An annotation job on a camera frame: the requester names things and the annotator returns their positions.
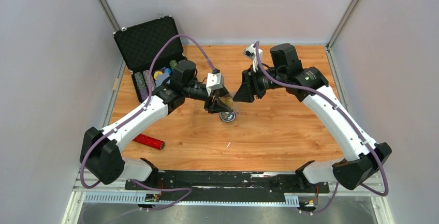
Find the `clear pill bottle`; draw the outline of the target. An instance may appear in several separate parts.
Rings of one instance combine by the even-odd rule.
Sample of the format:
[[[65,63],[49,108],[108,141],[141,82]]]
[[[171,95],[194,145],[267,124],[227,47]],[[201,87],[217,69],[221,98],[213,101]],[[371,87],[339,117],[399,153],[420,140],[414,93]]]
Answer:
[[[231,108],[235,114],[240,114],[239,105],[238,105],[237,102],[235,102],[235,101],[233,100],[233,95],[231,95],[231,94],[226,94],[226,95],[220,97],[220,100],[221,100],[224,104],[226,104],[229,108]]]

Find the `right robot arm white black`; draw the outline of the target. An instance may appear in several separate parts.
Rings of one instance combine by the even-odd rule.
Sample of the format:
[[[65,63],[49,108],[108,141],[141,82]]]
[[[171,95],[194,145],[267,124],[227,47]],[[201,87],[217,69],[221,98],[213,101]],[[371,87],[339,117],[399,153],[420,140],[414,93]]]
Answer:
[[[376,172],[384,174],[383,165],[392,153],[386,143],[377,143],[341,105],[325,76],[315,67],[304,68],[296,48],[283,43],[270,49],[273,66],[262,62],[262,49],[249,45],[243,52],[252,60],[242,72],[242,83],[235,102],[252,103],[269,89],[283,87],[309,108],[323,123],[340,147],[343,158],[318,162],[311,160],[296,170],[296,186],[310,191],[317,183],[335,182],[348,190],[365,186]]]

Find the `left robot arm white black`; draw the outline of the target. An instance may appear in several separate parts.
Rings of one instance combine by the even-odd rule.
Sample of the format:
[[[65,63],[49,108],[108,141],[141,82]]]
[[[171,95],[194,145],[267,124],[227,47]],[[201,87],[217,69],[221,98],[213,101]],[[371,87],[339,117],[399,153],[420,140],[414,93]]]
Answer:
[[[158,184],[158,175],[151,163],[144,159],[124,158],[122,151],[136,136],[156,121],[180,107],[186,98],[201,100],[208,113],[232,112],[221,98],[228,95],[224,77],[215,69],[207,75],[205,83],[197,81],[196,64],[183,60],[173,69],[161,85],[134,110],[115,123],[102,129],[91,127],[84,134],[80,155],[80,180],[85,188],[84,170],[88,169],[105,185],[117,179],[137,180],[145,189]]]

